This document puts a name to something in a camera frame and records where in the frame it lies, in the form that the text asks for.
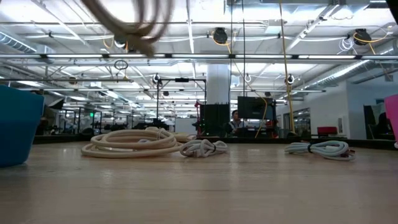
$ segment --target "red object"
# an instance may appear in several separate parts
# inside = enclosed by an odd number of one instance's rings
[[[390,119],[392,130],[398,141],[398,95],[387,97],[384,100],[386,106],[386,115]]]
[[[318,127],[318,135],[337,134],[336,127]]]

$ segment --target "blue bucket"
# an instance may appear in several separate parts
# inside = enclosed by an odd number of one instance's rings
[[[44,97],[0,85],[0,167],[24,163],[43,113]]]

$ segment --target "table surface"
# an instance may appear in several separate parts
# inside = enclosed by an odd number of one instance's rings
[[[0,223],[397,223],[398,152],[353,162],[230,144],[228,154],[82,157],[84,143],[35,145],[0,169]]]

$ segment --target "duct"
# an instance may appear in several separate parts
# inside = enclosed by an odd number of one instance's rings
[[[54,54],[50,47],[41,44],[33,44],[12,32],[0,31],[0,43],[26,54]]]
[[[398,54],[398,39],[387,42],[386,44],[378,47],[375,51],[378,55]],[[317,77],[317,80],[308,83],[304,88],[309,89],[318,85],[337,84],[338,82],[349,79],[379,66],[380,65],[373,60],[361,60],[349,65],[342,65],[324,73],[323,75],[320,75]]]

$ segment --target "yellow cable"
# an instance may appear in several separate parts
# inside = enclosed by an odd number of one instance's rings
[[[377,39],[377,40],[361,40],[361,39],[359,39],[359,38],[357,38],[355,35],[357,35],[358,33],[355,33],[354,34],[354,38],[355,39],[357,39],[357,40],[359,40],[359,41],[362,41],[362,42],[365,42],[365,43],[376,43],[376,42],[379,42],[380,40],[384,40],[387,36],[388,36],[388,33],[386,33],[386,35],[384,36],[384,37],[382,37],[382,38],[380,38],[380,39]]]
[[[219,43],[217,43],[216,40],[214,39],[214,35],[213,35],[213,34],[214,34],[214,31],[211,33],[211,39],[213,39],[214,43],[217,44],[217,45],[220,45],[220,46],[226,46],[226,48],[228,49],[229,54],[232,54],[231,48],[229,47],[229,45],[232,44],[232,41],[233,41],[234,38],[231,39],[231,42],[230,42],[230,43],[219,44]],[[234,64],[235,64],[236,68],[238,69],[239,74],[240,74],[241,77],[243,78],[243,81],[246,83],[246,81],[245,81],[245,79],[244,79],[244,75],[243,75],[242,72],[239,70],[239,67],[238,67],[238,65],[236,64],[235,60],[233,60],[233,62],[234,62]],[[267,104],[267,100],[265,100],[260,94],[258,94],[257,92],[254,92],[254,93],[255,93],[257,96],[259,96],[262,100],[264,100],[264,102],[265,102],[265,104],[266,104],[266,108],[265,108],[265,110],[264,110],[264,114],[262,115],[262,121],[261,121],[261,123],[260,123],[260,127],[259,127],[259,129],[258,129],[258,131],[257,131],[257,134],[256,134],[256,137],[255,137],[255,138],[257,138],[258,135],[259,135],[259,133],[260,133],[260,131],[261,131],[262,122],[264,121],[264,118],[266,117],[268,104]]]
[[[240,71],[240,69],[239,69],[238,65],[236,64],[235,60],[233,60],[233,62],[234,62],[234,64],[235,64],[235,66],[236,66],[236,69],[238,69],[239,74],[241,74],[241,77],[243,78],[243,81],[246,83],[246,80],[244,79],[244,75],[243,75],[242,72]],[[251,90],[253,90],[252,86],[251,86],[249,83],[246,83],[246,84],[248,84],[248,87],[249,87]],[[260,133],[260,131],[261,131],[261,128],[262,128],[262,122],[264,122],[264,119],[266,118],[268,103],[267,103],[267,100],[264,99],[264,98],[263,98],[260,94],[258,94],[256,91],[253,91],[253,92],[254,92],[257,96],[259,96],[262,100],[264,100],[264,103],[266,104],[266,108],[265,108],[265,110],[264,110],[264,114],[262,115],[260,127],[259,127],[259,129],[258,129],[258,131],[257,131],[256,137],[254,137],[254,138],[257,138],[257,136],[259,135],[259,133]]]
[[[279,12],[280,12],[280,27],[282,29],[282,43],[283,43],[284,59],[285,59],[285,84],[286,84],[287,99],[289,101],[289,108],[290,108],[290,126],[292,128],[293,133],[294,133],[295,130],[294,130],[294,119],[293,119],[292,96],[290,95],[290,86],[287,83],[287,79],[288,79],[288,77],[287,77],[287,59],[286,59],[284,21],[282,19],[282,0],[279,0]]]

